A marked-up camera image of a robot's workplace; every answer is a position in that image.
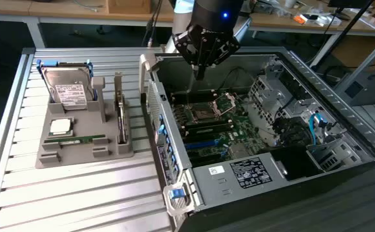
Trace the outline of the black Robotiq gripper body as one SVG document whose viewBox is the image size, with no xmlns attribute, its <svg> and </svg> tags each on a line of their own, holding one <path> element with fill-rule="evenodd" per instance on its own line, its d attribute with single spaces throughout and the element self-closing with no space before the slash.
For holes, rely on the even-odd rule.
<svg viewBox="0 0 375 232">
<path fill-rule="evenodd" d="M 241 0 L 196 0 L 193 3 L 188 35 L 199 40 L 203 34 L 233 36 Z"/>
</svg>

